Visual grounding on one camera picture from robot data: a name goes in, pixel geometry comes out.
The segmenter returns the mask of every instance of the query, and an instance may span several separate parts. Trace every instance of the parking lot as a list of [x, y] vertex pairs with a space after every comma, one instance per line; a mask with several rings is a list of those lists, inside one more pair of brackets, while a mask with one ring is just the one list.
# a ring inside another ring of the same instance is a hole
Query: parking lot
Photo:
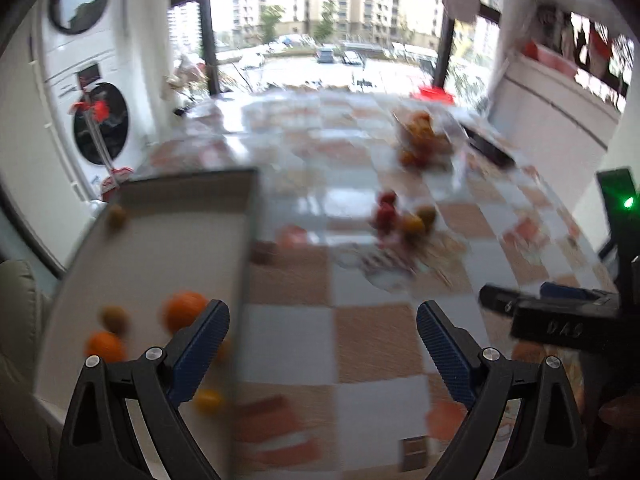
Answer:
[[220, 65], [220, 71], [248, 91], [257, 91], [268, 83], [297, 86], [305, 82], [321, 82], [324, 86], [345, 86], [358, 85], [364, 80], [372, 84], [368, 88], [373, 91], [408, 94], [417, 91], [420, 84], [431, 83], [431, 77], [417, 66], [382, 60], [368, 60], [363, 69], [361, 66], [344, 65], [338, 60], [333, 64], [321, 64], [313, 57], [290, 57], [267, 59], [261, 68], [248, 70], [236, 70], [232, 64], [224, 64]]

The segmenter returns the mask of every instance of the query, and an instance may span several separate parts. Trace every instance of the metal screw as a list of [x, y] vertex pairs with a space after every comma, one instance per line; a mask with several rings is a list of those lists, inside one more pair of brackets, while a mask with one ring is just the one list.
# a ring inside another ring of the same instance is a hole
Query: metal screw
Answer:
[[90, 355], [86, 361], [84, 361], [84, 366], [87, 368], [93, 368], [94, 366], [97, 366], [99, 362], [100, 358], [97, 355]]
[[145, 352], [145, 357], [150, 361], [155, 361], [162, 357], [162, 349], [154, 346]]
[[545, 359], [545, 363], [552, 368], [559, 368], [561, 365], [560, 359], [556, 356], [550, 355]]
[[487, 361], [497, 361], [500, 359], [500, 352], [498, 352], [495, 348], [485, 348], [482, 350], [482, 357], [484, 357]]

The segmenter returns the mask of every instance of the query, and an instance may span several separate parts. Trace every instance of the dryer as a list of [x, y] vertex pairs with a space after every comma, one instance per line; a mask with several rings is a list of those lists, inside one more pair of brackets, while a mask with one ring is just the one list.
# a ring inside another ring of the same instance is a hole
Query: dryer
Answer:
[[61, 157], [74, 170], [73, 179], [89, 200], [100, 198], [100, 183], [108, 172], [84, 117], [79, 112], [69, 114], [81, 96], [79, 75], [91, 76], [92, 95], [104, 98], [109, 105], [110, 116], [100, 131], [114, 166], [135, 170], [146, 153], [140, 124], [144, 99], [133, 92], [125, 8], [126, 0], [40, 2], [42, 77], [56, 125], [56, 142], [62, 147]]

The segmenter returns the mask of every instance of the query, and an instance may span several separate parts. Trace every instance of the black remote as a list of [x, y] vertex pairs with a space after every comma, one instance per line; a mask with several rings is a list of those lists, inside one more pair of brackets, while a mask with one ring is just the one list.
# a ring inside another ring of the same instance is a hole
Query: black remote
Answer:
[[515, 161], [494, 143], [489, 142], [485, 137], [471, 128], [468, 128], [467, 126], [462, 127], [465, 129], [466, 134], [469, 137], [469, 145], [473, 149], [482, 153], [487, 159], [498, 166], [498, 168], [506, 170], [515, 166]]

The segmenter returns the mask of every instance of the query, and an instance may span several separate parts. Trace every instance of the white tray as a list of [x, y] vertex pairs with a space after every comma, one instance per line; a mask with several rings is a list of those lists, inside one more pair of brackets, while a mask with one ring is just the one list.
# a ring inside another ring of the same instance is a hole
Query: white tray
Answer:
[[[96, 219], [60, 286], [40, 351], [34, 395], [42, 415], [58, 434], [84, 364], [84, 343], [101, 330], [98, 313], [118, 304], [130, 315], [127, 357], [164, 346], [170, 334], [161, 323], [164, 302], [180, 290], [194, 290], [229, 306], [234, 335], [245, 279], [251, 210], [257, 174], [253, 170], [201, 173], [130, 182], [118, 202], [128, 213], [113, 233], [109, 207]], [[212, 365], [202, 386], [230, 397], [232, 365]], [[155, 478], [166, 478], [137, 402], [127, 401], [142, 452]], [[204, 455], [229, 477], [230, 417], [206, 416], [191, 402], [180, 414]]]

